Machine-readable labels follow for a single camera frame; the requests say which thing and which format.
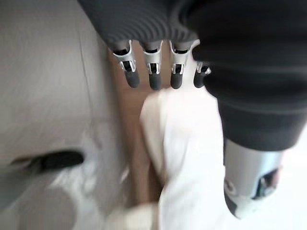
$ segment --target white cloth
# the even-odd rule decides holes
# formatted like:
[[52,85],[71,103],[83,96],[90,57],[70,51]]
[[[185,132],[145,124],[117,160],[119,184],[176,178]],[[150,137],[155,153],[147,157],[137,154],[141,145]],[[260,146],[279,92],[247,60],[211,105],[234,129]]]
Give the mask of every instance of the white cloth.
[[165,183],[159,230],[307,229],[306,142],[286,154],[278,190],[255,215],[238,220],[224,202],[223,140],[216,100],[204,89],[149,96],[141,123],[155,168]]

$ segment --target black fingertip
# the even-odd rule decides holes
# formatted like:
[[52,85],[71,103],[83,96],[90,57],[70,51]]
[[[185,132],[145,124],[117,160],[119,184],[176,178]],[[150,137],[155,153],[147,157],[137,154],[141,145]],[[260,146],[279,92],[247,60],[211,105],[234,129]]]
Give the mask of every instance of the black fingertip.
[[194,86],[196,88],[201,88],[204,86],[204,82],[203,82],[203,79],[205,77],[205,73],[201,72],[201,73],[198,73],[197,71],[195,72],[195,75],[194,75]]
[[149,84],[153,90],[161,89],[161,74],[152,73],[149,74]]
[[137,88],[140,84],[140,78],[137,70],[134,72],[132,71],[125,71],[126,80],[130,87]]
[[173,89],[177,90],[182,85],[182,74],[172,73],[171,75],[171,86]]

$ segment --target prosthetic hand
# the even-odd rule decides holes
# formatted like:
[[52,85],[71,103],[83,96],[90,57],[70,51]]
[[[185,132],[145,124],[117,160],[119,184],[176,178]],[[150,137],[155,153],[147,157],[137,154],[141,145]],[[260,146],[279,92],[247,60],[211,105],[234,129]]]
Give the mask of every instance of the prosthetic hand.
[[307,2],[302,0],[79,0],[125,72],[139,78],[131,40],[143,47],[150,86],[161,85],[161,41],[171,41],[171,86],[187,53],[194,84],[217,98],[224,133],[224,194],[238,218],[276,189],[283,152],[307,116]]

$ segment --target white sheet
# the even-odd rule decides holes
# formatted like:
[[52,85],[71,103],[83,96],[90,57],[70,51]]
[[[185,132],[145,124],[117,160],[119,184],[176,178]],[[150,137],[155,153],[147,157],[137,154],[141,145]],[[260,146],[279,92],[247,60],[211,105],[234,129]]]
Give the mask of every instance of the white sheet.
[[159,230],[307,229],[307,130],[286,154],[278,190],[255,215],[237,220],[224,202],[223,140],[216,100],[204,89],[164,90],[146,99],[141,122],[165,183]]

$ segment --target metal joint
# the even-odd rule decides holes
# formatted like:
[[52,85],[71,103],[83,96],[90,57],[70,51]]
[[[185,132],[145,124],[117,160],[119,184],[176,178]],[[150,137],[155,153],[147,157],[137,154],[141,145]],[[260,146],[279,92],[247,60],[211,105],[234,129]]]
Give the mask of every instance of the metal joint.
[[136,60],[134,56],[134,52],[132,50],[132,42],[129,40],[129,52],[124,55],[117,55],[113,53],[117,61],[119,62],[119,65],[124,71],[127,71],[126,67],[124,66],[124,62],[129,62],[130,68],[132,72],[135,72],[136,70]]

